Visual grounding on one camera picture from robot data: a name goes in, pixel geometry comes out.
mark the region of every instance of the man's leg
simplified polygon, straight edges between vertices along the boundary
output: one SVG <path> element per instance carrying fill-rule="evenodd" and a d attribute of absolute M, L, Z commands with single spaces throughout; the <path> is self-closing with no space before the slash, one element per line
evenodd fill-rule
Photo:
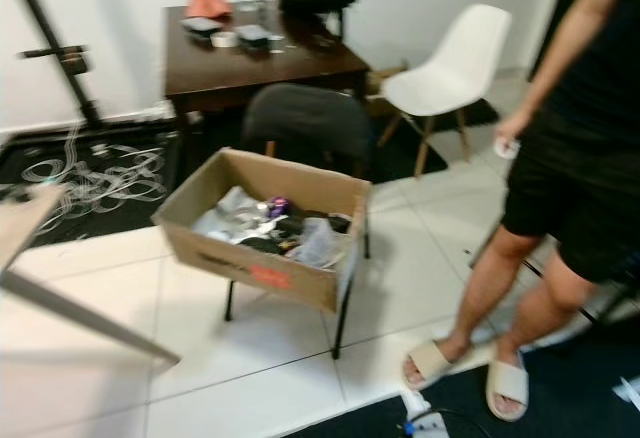
<path fill-rule="evenodd" d="M 524 259 L 540 243 L 541 237 L 514 235 L 502 225 L 476 263 L 458 310 L 453 331 L 438 342 L 451 363 L 460 359 L 471 346 L 471 333 L 509 292 Z M 404 373 L 412 383 L 422 381 L 413 360 L 407 357 Z"/>
<path fill-rule="evenodd" d="M 498 338 L 496 359 L 518 366 L 517 353 L 520 347 L 567 324 L 596 288 L 595 283 L 571 271 L 558 252 L 554 252 L 543 279 L 518 303 L 511 330 Z M 509 414 L 522 405 L 498 395 L 496 406 L 501 412 Z"/>

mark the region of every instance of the man's hand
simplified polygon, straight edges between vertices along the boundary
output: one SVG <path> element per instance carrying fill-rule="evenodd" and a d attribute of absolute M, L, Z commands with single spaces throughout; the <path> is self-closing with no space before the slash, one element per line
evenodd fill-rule
<path fill-rule="evenodd" d="M 532 116 L 528 111 L 516 111 L 509 119 L 496 126 L 495 140 L 505 149 L 508 148 L 512 140 L 518 139 L 520 133 L 531 122 Z"/>

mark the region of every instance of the beige slide sandal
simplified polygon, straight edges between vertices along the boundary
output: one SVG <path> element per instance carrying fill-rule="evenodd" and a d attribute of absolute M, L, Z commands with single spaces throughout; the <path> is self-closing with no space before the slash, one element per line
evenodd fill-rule
<path fill-rule="evenodd" d="M 504 421 L 517 421 L 527 411 L 529 402 L 529 374 L 524 369 L 522 354 L 518 353 L 520 366 L 513 366 L 498 360 L 489 363 L 487 374 L 486 397 L 491 412 Z M 519 410 L 513 413 L 502 413 L 495 403 L 495 395 L 502 395 L 521 403 Z"/>
<path fill-rule="evenodd" d="M 435 341 L 423 343 L 410 351 L 407 356 L 413 360 L 413 363 L 423 377 L 422 381 L 411 383 L 407 379 L 404 369 L 401 370 L 404 384 L 407 388 L 414 391 L 420 391 L 433 385 L 453 367 L 453 363 L 449 363 L 442 355 Z"/>

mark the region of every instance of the white chair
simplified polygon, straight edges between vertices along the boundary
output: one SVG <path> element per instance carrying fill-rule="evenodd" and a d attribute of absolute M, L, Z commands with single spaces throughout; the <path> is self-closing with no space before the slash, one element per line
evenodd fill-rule
<path fill-rule="evenodd" d="M 431 59 L 382 84 L 382 95 L 400 113 L 389 123 L 378 146 L 384 146 L 402 118 L 406 119 L 422 135 L 416 178 L 424 170 L 435 118 L 443 113 L 456 110 L 462 148 L 469 161 L 471 150 L 464 128 L 464 107 L 487 92 L 510 23 L 511 14 L 507 11 L 489 5 L 471 5 L 451 25 Z M 417 117 L 426 117 L 422 129 L 415 121 Z"/>

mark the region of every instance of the wooden table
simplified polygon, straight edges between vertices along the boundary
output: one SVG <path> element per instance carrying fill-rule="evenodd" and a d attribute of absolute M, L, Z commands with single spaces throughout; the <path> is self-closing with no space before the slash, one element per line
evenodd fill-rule
<path fill-rule="evenodd" d="M 0 288 L 140 351 L 173 363 L 180 361 L 177 355 L 158 344 L 11 269 L 15 259 L 29 246 L 35 232 L 64 192 L 65 188 L 61 185 L 39 185 L 30 188 L 32 199 L 26 203 L 9 200 L 0 202 Z"/>
<path fill-rule="evenodd" d="M 197 149 L 189 130 L 189 111 L 215 111 L 246 105 L 264 86 L 294 82 L 334 90 L 352 90 L 364 100 L 369 66 L 319 19 L 303 20 L 271 7 L 263 26 L 284 36 L 284 53 L 248 53 L 241 48 L 213 48 L 191 38 L 182 27 L 185 7 L 166 9 L 164 94 L 176 111 L 177 126 L 189 163 Z M 257 12 L 234 11 L 225 28 L 260 24 Z"/>

